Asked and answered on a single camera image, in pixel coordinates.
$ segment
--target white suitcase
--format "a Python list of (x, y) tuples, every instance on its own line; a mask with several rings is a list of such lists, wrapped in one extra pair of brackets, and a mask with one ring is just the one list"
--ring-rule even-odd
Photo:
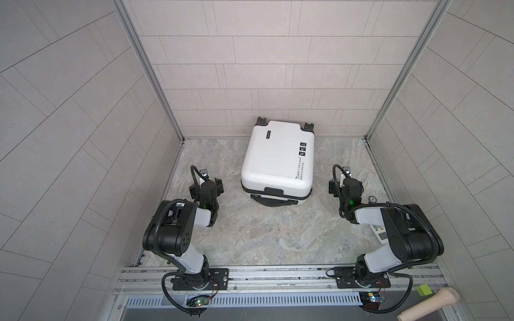
[(265, 206), (303, 204), (313, 186), (314, 124), (259, 117), (246, 151), (241, 185)]

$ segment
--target gray marble surface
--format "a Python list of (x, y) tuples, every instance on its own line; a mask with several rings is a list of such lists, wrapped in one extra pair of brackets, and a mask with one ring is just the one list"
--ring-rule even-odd
[[(291, 265), (354, 263), (357, 256), (380, 246), (368, 225), (339, 217), (338, 200), (328, 194), (332, 166), (350, 166), (352, 177), (363, 182), (362, 200), (387, 196), (362, 139), (315, 140), (313, 194), (303, 205), (266, 207), (241, 188), (241, 167), (249, 139), (186, 140), (167, 199), (188, 198), (193, 183), (189, 167), (207, 168), (210, 177), (223, 179), (216, 224), (195, 227), (192, 241), (215, 265)], [(143, 266), (165, 266), (145, 251)]]

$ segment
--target gray tiled wall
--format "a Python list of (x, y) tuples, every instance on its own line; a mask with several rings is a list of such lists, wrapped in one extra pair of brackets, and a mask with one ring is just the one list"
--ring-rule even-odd
[(371, 139), (418, 203), (468, 321), (514, 319), (514, 2), (454, 0)]
[(363, 136), (435, 1), (125, 0), (186, 137)]
[(108, 0), (2, 2), (0, 319), (94, 319), (178, 146)]

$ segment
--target black cable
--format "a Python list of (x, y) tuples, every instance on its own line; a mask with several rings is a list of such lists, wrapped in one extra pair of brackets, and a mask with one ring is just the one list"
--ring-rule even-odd
[(162, 286), (162, 291), (164, 292), (164, 296), (168, 299), (168, 301), (173, 304), (173, 306), (175, 308), (177, 308), (178, 310), (182, 311), (182, 312), (186, 312), (188, 313), (190, 316), (191, 315), (200, 315), (202, 313), (205, 312), (205, 310), (207, 310), (207, 308), (195, 308), (195, 309), (188, 309), (188, 308), (184, 308), (183, 306), (179, 305), (177, 302), (175, 302), (175, 300), (170, 296), (170, 294), (168, 293), (168, 290), (166, 289), (166, 278), (168, 276), (172, 276), (172, 275), (178, 275), (178, 274), (181, 274), (180, 271), (175, 271), (175, 272), (169, 272), (169, 273), (166, 273), (163, 277), (162, 277), (162, 280), (161, 280), (161, 286)]
[(187, 202), (187, 200), (177, 198), (177, 199), (172, 200), (168, 204), (166, 204), (166, 206), (159, 213), (159, 217), (157, 218), (157, 221), (155, 221), (155, 227), (154, 227), (154, 239), (153, 239), (153, 242), (154, 242), (153, 246), (154, 246), (154, 248), (153, 248), (153, 252), (155, 254), (157, 254), (159, 257), (162, 257), (163, 259), (165, 259), (166, 261), (170, 261), (171, 263), (173, 263), (175, 261), (175, 258), (173, 258), (173, 257), (171, 257), (169, 255), (165, 255), (160, 250), (160, 246), (159, 246), (159, 229), (160, 229), (160, 226), (162, 225), (162, 222), (164, 221), (164, 219), (166, 218), (166, 216), (170, 212), (171, 208), (176, 203), (179, 203), (179, 202)]
[(389, 312), (393, 312), (394, 310), (398, 309), (405, 302), (405, 300), (407, 300), (407, 298), (409, 297), (409, 294), (411, 293), (412, 285), (414, 284), (414, 279), (412, 278), (412, 275), (403, 274), (403, 273), (394, 273), (394, 272), (389, 272), (389, 275), (397, 276), (397, 277), (409, 278), (409, 286), (407, 287), (407, 291), (405, 292), (405, 294), (403, 295), (401, 300), (398, 301), (397, 304), (395, 304), (392, 307), (389, 307), (387, 309), (383, 309), (383, 310), (370, 310), (370, 309), (367, 309), (365, 307), (360, 307), (362, 310), (364, 310), (366, 312), (375, 313), (375, 314), (389, 313)]

